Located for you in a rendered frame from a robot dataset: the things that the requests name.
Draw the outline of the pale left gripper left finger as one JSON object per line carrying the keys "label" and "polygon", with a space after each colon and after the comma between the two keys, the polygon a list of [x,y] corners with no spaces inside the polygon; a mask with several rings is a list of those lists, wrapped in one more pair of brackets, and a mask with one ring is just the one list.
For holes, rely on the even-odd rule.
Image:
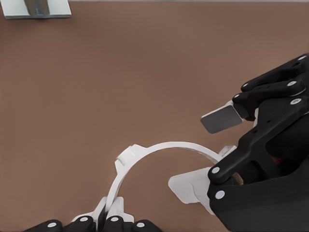
{"label": "pale left gripper left finger", "polygon": [[63,232],[102,232],[107,215],[106,200],[107,197],[103,197],[93,212],[76,216],[70,224],[63,227]]}

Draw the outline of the silver frame post with foot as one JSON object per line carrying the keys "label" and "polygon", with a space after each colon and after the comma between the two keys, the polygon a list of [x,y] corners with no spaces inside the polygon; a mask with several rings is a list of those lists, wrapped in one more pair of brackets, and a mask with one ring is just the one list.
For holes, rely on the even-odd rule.
{"label": "silver frame post with foot", "polygon": [[68,0],[0,0],[6,19],[71,17]]}

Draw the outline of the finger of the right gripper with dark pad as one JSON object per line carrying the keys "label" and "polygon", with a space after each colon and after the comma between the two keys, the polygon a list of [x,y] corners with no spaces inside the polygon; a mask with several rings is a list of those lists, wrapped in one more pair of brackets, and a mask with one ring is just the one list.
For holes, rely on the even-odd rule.
{"label": "finger of the right gripper with dark pad", "polygon": [[211,133],[218,133],[243,122],[232,101],[228,101],[224,106],[203,115],[200,122],[205,129]]}

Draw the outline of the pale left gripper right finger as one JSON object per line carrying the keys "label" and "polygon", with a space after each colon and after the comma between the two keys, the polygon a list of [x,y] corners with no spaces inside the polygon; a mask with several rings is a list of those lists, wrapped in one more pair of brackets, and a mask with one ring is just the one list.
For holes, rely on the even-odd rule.
{"label": "pale left gripper right finger", "polygon": [[124,199],[117,197],[105,221],[105,232],[131,232],[134,217],[124,212]]}

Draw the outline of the finger of the pale right gripper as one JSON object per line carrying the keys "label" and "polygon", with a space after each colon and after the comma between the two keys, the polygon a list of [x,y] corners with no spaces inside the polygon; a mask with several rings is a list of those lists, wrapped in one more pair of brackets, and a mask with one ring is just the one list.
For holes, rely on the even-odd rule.
{"label": "finger of the pale right gripper", "polygon": [[214,215],[207,195],[210,187],[209,170],[210,167],[207,167],[172,176],[168,181],[168,186],[181,202],[201,203],[211,215]]}

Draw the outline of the white drainage pipe clamp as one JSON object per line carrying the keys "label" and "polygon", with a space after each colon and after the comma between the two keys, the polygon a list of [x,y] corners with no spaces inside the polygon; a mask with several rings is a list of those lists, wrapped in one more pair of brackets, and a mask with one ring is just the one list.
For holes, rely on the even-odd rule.
{"label": "white drainage pipe clamp", "polygon": [[191,142],[164,142],[153,145],[151,147],[143,147],[140,145],[132,145],[123,151],[115,161],[117,176],[112,183],[111,189],[107,196],[105,211],[109,212],[113,202],[115,201],[119,188],[130,169],[141,159],[156,151],[168,148],[183,148],[195,151],[205,158],[212,161],[214,164],[218,163],[224,157],[229,155],[236,149],[235,145],[225,146],[219,153],[216,153],[202,145]]}

